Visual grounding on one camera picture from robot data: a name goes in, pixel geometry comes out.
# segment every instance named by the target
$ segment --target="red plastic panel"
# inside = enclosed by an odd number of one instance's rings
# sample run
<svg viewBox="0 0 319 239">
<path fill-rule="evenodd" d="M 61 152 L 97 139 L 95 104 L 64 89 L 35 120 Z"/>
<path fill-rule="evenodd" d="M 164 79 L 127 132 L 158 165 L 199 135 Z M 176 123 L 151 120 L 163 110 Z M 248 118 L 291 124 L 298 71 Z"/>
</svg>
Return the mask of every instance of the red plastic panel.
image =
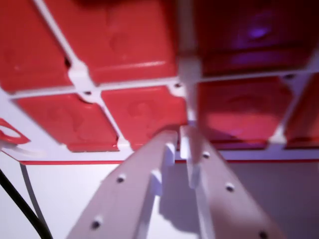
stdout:
<svg viewBox="0 0 319 239">
<path fill-rule="evenodd" d="M 319 147 L 319 75 L 316 74 L 289 120 L 287 147 Z"/>
<path fill-rule="evenodd" d="M 173 76 L 172 0 L 45 0 L 97 83 Z"/>
<path fill-rule="evenodd" d="M 71 151 L 118 150 L 116 132 L 100 107 L 80 100 L 76 94 L 23 98 L 16 102 Z"/>
<path fill-rule="evenodd" d="M 318 7 L 312 0 L 194 1 L 204 74 L 304 65 L 318 39 Z"/>
<path fill-rule="evenodd" d="M 165 86 L 103 91 L 102 98 L 134 150 L 164 129 L 187 124 L 185 100 Z"/>
<path fill-rule="evenodd" d="M 9 124 L 8 122 L 6 122 L 4 119 L 1 119 L 1 118 L 0 118 L 0 126 L 9 128 L 15 131 L 17 134 L 19 134 L 19 137 L 9 136 L 9 135 L 6 135 L 4 132 L 2 132 L 0 129 L 0 140 L 3 140 L 8 143 L 14 143 L 14 144 L 24 144 L 24 143 L 30 142 L 30 140 L 27 137 L 25 137 L 22 133 L 16 130 L 16 128 L 12 127 L 11 124 Z"/>
<path fill-rule="evenodd" d="M 67 86 L 64 54 L 32 1 L 0 2 L 0 85 L 8 92 Z"/>
<path fill-rule="evenodd" d="M 198 125 L 218 149 L 264 148 L 291 99 L 276 77 L 200 83 Z"/>
</svg>

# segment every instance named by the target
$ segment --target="red stripe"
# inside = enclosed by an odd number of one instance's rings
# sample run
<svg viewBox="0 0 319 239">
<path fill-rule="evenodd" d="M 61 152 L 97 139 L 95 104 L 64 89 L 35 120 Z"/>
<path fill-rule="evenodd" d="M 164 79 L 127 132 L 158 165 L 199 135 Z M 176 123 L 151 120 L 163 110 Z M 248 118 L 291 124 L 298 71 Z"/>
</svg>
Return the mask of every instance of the red stripe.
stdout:
<svg viewBox="0 0 319 239">
<path fill-rule="evenodd" d="M 117 161 L 20 161 L 24 165 L 83 165 L 83 164 L 121 164 Z M 228 160 L 229 163 L 313 163 L 319 159 L 287 159 L 287 160 Z M 186 163 L 186 160 L 176 160 L 175 163 Z"/>
</svg>

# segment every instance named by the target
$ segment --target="white plastic bracket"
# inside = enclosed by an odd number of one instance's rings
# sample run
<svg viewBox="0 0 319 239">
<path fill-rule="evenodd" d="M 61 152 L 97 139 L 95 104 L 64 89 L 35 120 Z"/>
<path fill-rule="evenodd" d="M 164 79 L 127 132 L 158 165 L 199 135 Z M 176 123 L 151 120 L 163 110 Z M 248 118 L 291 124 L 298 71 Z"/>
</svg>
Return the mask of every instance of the white plastic bracket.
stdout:
<svg viewBox="0 0 319 239">
<path fill-rule="evenodd" d="M 284 239 L 276 224 L 227 166 L 218 151 L 191 126 L 181 127 L 189 183 L 195 189 L 203 239 Z"/>
<path fill-rule="evenodd" d="M 103 180 L 68 239 L 145 239 L 176 145 L 177 132 L 163 131 L 126 159 Z"/>
</svg>

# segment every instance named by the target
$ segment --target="black cable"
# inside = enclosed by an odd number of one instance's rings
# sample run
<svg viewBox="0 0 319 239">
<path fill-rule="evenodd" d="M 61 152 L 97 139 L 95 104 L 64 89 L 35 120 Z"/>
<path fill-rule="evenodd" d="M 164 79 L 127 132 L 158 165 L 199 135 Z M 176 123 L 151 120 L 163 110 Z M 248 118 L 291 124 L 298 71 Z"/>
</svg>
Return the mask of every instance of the black cable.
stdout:
<svg viewBox="0 0 319 239">
<path fill-rule="evenodd" d="M 20 164 L 20 168 L 21 168 L 24 183 L 25 183 L 26 189 L 28 191 L 29 197 L 31 199 L 35 214 L 38 216 L 39 220 L 43 223 L 43 225 L 46 227 L 46 229 L 51 234 L 50 229 L 49 229 L 49 227 L 44 219 L 44 216 L 42 214 L 42 211 L 41 211 L 40 206 L 38 204 L 38 201 L 36 199 L 36 196 L 34 194 L 34 191 L 33 191 L 32 185 L 31 185 L 31 181 L 29 178 L 28 170 L 26 169 L 26 166 L 23 164 Z"/>
<path fill-rule="evenodd" d="M 15 189 L 11 182 L 7 179 L 4 173 L 0 169 L 0 185 L 8 193 L 15 204 L 20 208 L 26 218 L 30 221 L 34 229 L 38 232 L 41 239 L 52 239 L 51 233 L 43 225 L 40 219 L 36 216 L 33 210 L 22 198 L 20 193 Z"/>
</svg>

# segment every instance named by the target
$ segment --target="white plastic frame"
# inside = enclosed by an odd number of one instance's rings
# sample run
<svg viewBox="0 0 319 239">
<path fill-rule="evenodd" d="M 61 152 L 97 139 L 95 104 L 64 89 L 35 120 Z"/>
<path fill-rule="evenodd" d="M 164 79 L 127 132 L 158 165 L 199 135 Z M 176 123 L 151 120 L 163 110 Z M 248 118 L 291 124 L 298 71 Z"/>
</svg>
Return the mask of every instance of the white plastic frame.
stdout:
<svg viewBox="0 0 319 239">
<path fill-rule="evenodd" d="M 228 160 L 293 160 L 293 159 L 317 159 L 319 149 L 284 149 L 286 139 L 284 131 L 286 123 L 292 115 L 300 96 L 306 87 L 312 73 L 319 72 L 319 50 L 314 51 L 309 64 L 302 69 L 290 71 L 268 71 L 249 74 L 233 74 L 218 77 L 203 78 L 201 75 L 200 59 L 194 54 L 197 46 L 193 16 L 192 0 L 178 0 L 178 25 L 179 25 L 179 73 L 176 77 L 149 79 L 138 81 L 126 81 L 120 83 L 105 83 L 95 85 L 90 78 L 89 71 L 84 62 L 76 56 L 72 46 L 68 43 L 63 32 L 55 22 L 49 9 L 43 0 L 33 0 L 39 12 L 50 27 L 52 33 L 64 49 L 71 62 L 68 75 L 73 83 L 73 87 L 58 87 L 50 89 L 40 89 L 34 91 L 16 92 L 13 95 L 7 94 L 0 89 L 1 111 L 0 118 L 9 122 L 21 133 L 26 135 L 31 142 L 14 147 L 5 145 L 2 149 L 5 153 L 19 161 L 118 161 L 124 160 L 132 154 L 129 142 L 125 139 L 121 129 L 108 110 L 107 105 L 101 98 L 101 92 L 105 90 L 140 88 L 151 86 L 167 86 L 172 95 L 183 97 L 187 103 L 187 118 L 189 124 L 196 125 L 196 84 L 198 82 L 221 81 L 221 80 L 240 80 L 247 78 L 265 76 L 285 76 L 293 74 L 295 77 L 287 83 L 294 94 L 294 99 L 287 109 L 285 117 L 269 138 L 269 145 L 265 150 L 222 150 L 221 154 Z M 19 98 L 61 95 L 76 93 L 83 100 L 90 103 L 97 103 L 104 111 L 115 129 L 119 140 L 118 148 L 120 152 L 70 152 L 65 145 L 56 142 L 48 133 L 31 120 L 13 101 Z"/>
</svg>

